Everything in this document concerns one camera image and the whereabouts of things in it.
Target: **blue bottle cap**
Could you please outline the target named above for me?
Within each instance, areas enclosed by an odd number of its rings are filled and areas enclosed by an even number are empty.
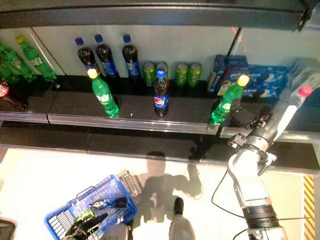
[[[157,78],[164,78],[166,76],[166,71],[163,68],[159,68],[156,71],[156,77]]]
[[[97,43],[101,43],[104,39],[102,38],[101,34],[97,34],[94,36],[94,39]]]
[[[127,44],[131,42],[131,37],[129,34],[123,35],[123,41]]]
[[[75,43],[76,43],[78,46],[81,46],[81,45],[84,44],[84,41],[82,40],[81,37],[77,37],[77,38],[75,39]]]

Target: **yellow bottle cap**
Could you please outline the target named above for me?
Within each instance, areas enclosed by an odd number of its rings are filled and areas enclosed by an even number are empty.
[[[95,79],[96,77],[98,77],[98,73],[97,70],[95,70],[94,68],[91,68],[87,71],[89,78],[91,79]]]
[[[25,37],[22,36],[22,35],[17,36],[17,37],[15,38],[15,41],[16,41],[18,44],[21,44],[21,43],[23,43],[23,42],[25,41]]]
[[[247,85],[248,82],[249,82],[249,77],[247,75],[241,75],[238,78],[238,81],[236,81],[236,83],[241,87],[244,87],[245,85]]]

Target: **white wall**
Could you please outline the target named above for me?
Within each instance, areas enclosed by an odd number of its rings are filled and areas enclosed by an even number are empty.
[[[20,46],[15,42],[15,37],[23,34],[31,44],[44,53],[58,75],[86,75],[86,69],[77,56],[75,38],[82,37],[86,45],[94,49],[94,36],[99,33],[112,49],[120,76],[127,77],[128,72],[122,56],[122,36],[128,33],[138,49],[140,68],[145,61],[166,61],[172,79],[178,62],[200,62],[203,66],[201,79],[207,80],[215,55],[228,52],[235,31],[233,27],[217,26],[48,26],[2,29],[0,41],[23,55]],[[246,55],[250,64],[287,65],[296,57],[315,57],[320,60],[319,43],[319,31],[291,32],[244,28],[241,41],[233,54]]]
[[[231,27],[159,26],[159,25],[79,25],[34,27],[54,58],[67,75],[85,75],[86,69],[77,56],[75,38],[96,47],[94,36],[101,34],[112,50],[121,77],[128,72],[122,56],[123,34],[131,35],[138,50],[140,67],[145,61],[166,61],[170,77],[178,62],[200,62],[202,79],[207,79],[216,54],[226,54],[234,37]]]
[[[320,31],[244,28],[235,55],[246,55],[249,64],[283,65],[297,57],[320,60]]]

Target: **pepsi bottle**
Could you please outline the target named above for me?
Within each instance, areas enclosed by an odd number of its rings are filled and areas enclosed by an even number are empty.
[[[156,71],[156,78],[154,80],[154,111],[160,117],[163,117],[168,112],[168,78],[166,71],[159,68]]]
[[[134,86],[139,84],[141,79],[139,64],[138,64],[138,51],[135,46],[131,44],[129,34],[123,36],[125,46],[122,48],[122,55],[125,59],[126,68],[128,69],[129,79]]]
[[[114,60],[112,58],[112,52],[108,45],[103,43],[103,38],[100,34],[94,36],[95,41],[98,43],[98,46],[95,49],[95,52],[103,64],[105,74],[109,79],[119,78],[118,71],[116,69]]]
[[[75,39],[75,43],[78,45],[78,57],[81,62],[84,64],[87,70],[95,69],[98,75],[101,74],[101,71],[97,65],[94,52],[90,47],[84,46],[84,41],[81,37]]]

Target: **yellow black caution stripe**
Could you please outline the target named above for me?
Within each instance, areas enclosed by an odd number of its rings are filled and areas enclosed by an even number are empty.
[[[304,176],[304,239],[316,239],[314,178]]]

